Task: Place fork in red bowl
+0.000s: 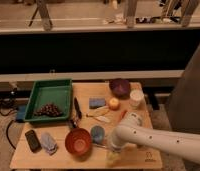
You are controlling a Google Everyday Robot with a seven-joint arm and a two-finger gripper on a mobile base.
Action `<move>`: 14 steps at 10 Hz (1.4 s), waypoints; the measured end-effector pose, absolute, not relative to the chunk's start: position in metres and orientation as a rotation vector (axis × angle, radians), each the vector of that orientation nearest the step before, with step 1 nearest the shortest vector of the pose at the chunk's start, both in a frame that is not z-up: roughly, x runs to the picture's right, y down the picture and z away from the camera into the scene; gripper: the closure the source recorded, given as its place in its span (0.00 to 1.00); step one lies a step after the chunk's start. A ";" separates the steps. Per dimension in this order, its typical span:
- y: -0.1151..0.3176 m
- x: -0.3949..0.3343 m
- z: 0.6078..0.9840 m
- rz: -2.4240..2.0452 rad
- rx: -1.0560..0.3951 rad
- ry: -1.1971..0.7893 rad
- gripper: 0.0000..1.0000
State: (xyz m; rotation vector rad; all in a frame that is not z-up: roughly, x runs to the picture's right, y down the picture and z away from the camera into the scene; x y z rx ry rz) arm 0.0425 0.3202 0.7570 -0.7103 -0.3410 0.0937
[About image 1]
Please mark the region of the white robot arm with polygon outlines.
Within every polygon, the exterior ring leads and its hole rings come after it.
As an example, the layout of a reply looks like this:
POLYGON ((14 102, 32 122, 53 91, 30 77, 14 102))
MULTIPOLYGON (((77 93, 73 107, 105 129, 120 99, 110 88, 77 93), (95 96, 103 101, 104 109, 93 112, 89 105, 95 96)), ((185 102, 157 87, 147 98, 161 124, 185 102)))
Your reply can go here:
POLYGON ((200 164, 200 135, 162 131, 142 126, 142 117, 128 113, 107 139, 111 151, 120 152, 127 143, 148 146, 200 164))

